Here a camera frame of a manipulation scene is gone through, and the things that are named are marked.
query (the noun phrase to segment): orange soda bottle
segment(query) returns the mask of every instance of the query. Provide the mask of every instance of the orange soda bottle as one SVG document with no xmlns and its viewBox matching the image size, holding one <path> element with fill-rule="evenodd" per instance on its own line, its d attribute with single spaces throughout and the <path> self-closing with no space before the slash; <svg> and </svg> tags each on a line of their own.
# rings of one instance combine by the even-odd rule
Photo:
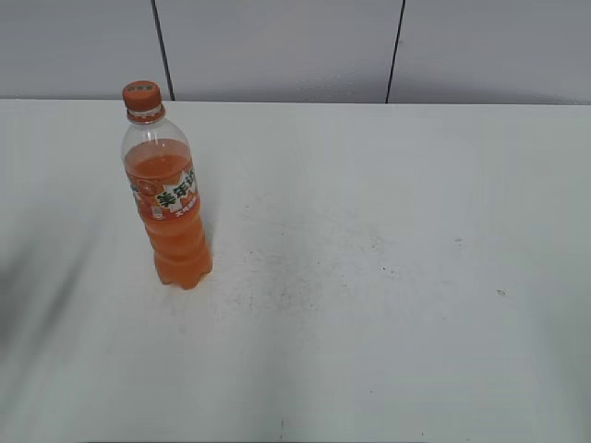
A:
<svg viewBox="0 0 591 443">
<path fill-rule="evenodd" d="M 193 288 L 211 271 L 212 263 L 187 138 L 164 118 L 156 83 L 128 84 L 123 100 L 131 125 L 123 138 L 121 157 L 154 248 L 158 276 L 164 284 Z"/>
</svg>

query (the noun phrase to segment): orange bottle cap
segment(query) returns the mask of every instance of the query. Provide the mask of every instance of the orange bottle cap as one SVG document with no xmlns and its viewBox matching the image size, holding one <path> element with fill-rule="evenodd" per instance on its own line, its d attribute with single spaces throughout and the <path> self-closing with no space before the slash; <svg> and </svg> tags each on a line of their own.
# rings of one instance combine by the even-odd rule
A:
<svg viewBox="0 0 591 443">
<path fill-rule="evenodd" d="M 162 104 L 160 88 L 153 81 L 140 80 L 123 88 L 123 101 L 129 111 L 145 113 Z"/>
</svg>

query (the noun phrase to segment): white table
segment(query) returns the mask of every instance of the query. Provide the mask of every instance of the white table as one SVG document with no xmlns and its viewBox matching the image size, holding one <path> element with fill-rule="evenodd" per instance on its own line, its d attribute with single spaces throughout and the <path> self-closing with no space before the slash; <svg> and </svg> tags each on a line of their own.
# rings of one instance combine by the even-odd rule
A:
<svg viewBox="0 0 591 443">
<path fill-rule="evenodd" d="M 0 102 L 0 441 L 591 441 L 591 108 L 168 109 L 188 292 L 123 104 Z"/>
</svg>

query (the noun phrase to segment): bottle label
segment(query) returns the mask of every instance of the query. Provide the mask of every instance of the bottle label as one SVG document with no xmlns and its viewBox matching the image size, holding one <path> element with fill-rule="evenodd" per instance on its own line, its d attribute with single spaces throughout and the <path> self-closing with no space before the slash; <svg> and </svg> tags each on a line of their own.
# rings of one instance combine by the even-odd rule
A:
<svg viewBox="0 0 591 443">
<path fill-rule="evenodd" d="M 193 163 L 162 179 L 146 180 L 127 174 L 139 215 L 158 221 L 174 220 L 188 213 L 199 201 Z"/>
</svg>

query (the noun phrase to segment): bottle base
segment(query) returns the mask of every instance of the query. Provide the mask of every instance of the bottle base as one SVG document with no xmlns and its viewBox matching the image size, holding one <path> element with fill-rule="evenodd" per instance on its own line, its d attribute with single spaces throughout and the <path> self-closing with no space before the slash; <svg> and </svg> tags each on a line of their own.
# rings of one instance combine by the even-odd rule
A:
<svg viewBox="0 0 591 443">
<path fill-rule="evenodd" d="M 205 256 L 179 263 L 170 262 L 154 255 L 154 264 L 156 265 L 158 277 L 163 284 L 175 284 L 187 290 L 193 289 L 211 272 L 213 263 L 209 251 L 206 251 Z"/>
</svg>

